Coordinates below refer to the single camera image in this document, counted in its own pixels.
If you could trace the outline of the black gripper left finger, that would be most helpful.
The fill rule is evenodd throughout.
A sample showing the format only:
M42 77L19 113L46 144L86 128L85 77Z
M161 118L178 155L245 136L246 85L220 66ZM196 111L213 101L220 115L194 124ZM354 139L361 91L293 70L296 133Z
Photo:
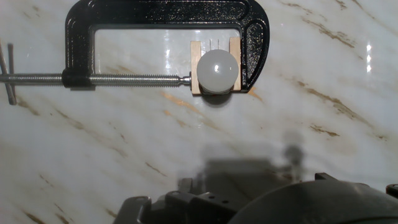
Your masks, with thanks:
M222 224L244 207L242 202L220 194L193 194L193 180L185 178L177 190L156 202L148 196L130 197L119 209L114 224Z

